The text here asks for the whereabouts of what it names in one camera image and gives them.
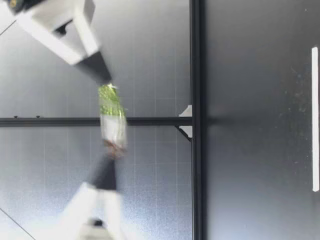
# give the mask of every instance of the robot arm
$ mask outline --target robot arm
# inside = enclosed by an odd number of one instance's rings
[[[100,45],[91,29],[93,0],[4,0],[18,24],[36,40],[70,65],[98,53]],[[61,40],[73,22],[85,52]]]

